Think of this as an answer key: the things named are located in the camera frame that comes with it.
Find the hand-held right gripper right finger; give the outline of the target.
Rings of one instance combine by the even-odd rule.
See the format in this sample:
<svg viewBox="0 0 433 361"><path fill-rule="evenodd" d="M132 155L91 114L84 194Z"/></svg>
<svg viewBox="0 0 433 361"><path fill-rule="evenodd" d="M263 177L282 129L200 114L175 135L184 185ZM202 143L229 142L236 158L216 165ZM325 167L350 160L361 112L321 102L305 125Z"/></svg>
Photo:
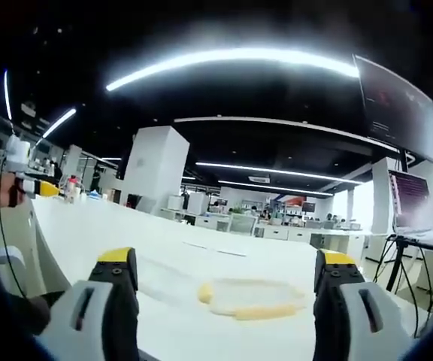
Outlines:
<svg viewBox="0 0 433 361"><path fill-rule="evenodd" d="M314 360L401 360L425 312L414 315L379 284L365 280L345 253L319 249L314 275Z"/></svg>

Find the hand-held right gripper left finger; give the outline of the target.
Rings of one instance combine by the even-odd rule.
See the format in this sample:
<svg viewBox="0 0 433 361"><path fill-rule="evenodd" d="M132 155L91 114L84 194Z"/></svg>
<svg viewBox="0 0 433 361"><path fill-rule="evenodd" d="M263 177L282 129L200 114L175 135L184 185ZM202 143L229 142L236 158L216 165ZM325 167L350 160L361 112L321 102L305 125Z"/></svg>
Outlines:
<svg viewBox="0 0 433 361"><path fill-rule="evenodd" d="M54 360L139 360L137 291L135 249L103 253L50 309L38 342Z"/></svg>

